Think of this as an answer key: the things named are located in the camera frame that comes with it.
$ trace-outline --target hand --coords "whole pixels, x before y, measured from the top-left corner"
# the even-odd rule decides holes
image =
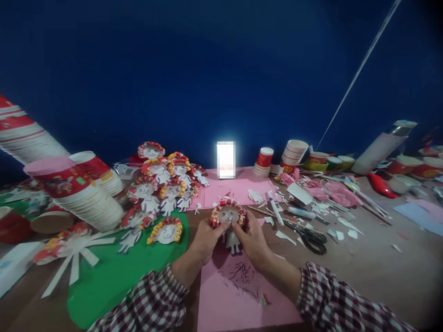
[[[251,260],[251,263],[260,271],[260,268],[266,264],[268,260],[271,260],[274,254],[264,239],[262,227],[258,223],[257,218],[255,218],[249,210],[246,210],[246,220],[248,221],[246,233],[243,232],[237,223],[233,223],[232,228],[243,245],[243,249]]]
[[[219,237],[222,236],[229,227],[231,227],[230,223],[222,223],[219,227],[212,228],[210,218],[203,219],[200,221],[200,224],[198,224],[197,233],[189,247],[189,252],[196,255],[203,265],[208,264]]]

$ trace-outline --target plaid shirt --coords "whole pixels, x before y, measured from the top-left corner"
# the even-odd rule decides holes
[[[316,331],[416,331],[382,304],[369,301],[328,269],[307,263],[301,269],[301,290],[296,306]],[[174,278],[169,265],[149,272],[89,332],[170,331],[182,324],[186,289]]]

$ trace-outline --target black scissors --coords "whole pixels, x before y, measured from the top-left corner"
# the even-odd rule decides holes
[[[328,241],[325,235],[311,231],[307,228],[302,228],[287,221],[283,221],[283,223],[290,229],[293,229],[299,233],[305,246],[316,255],[324,255],[328,252],[324,246],[324,244]]]

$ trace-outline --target red paper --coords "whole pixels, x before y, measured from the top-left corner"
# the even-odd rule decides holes
[[[270,302],[261,304],[262,294]],[[244,330],[300,323],[294,304],[252,266],[245,254],[214,251],[202,269],[197,332]]]
[[[229,193],[233,193],[233,199],[239,202],[241,205],[256,204],[249,198],[248,189],[259,192],[266,200],[266,192],[270,190],[272,192],[272,198],[274,201],[281,201],[282,198],[274,196],[275,187],[269,178],[257,178],[254,175],[252,168],[240,167],[237,168],[237,178],[235,179],[217,179],[217,170],[210,169],[208,172],[209,187],[200,187],[198,197],[192,199],[191,206],[188,210],[195,210],[197,203],[202,204],[202,208],[213,208],[212,203],[219,203],[220,199]]]

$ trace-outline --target person's right hand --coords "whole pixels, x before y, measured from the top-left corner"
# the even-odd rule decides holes
[[[255,218],[249,210],[246,210],[246,220],[248,221],[246,233],[243,232],[238,223],[232,223],[232,229],[243,245],[243,250],[246,252],[246,255],[254,267],[260,271],[260,268],[262,268],[268,260],[272,259],[274,254],[264,239],[262,227],[258,223],[257,218]]]

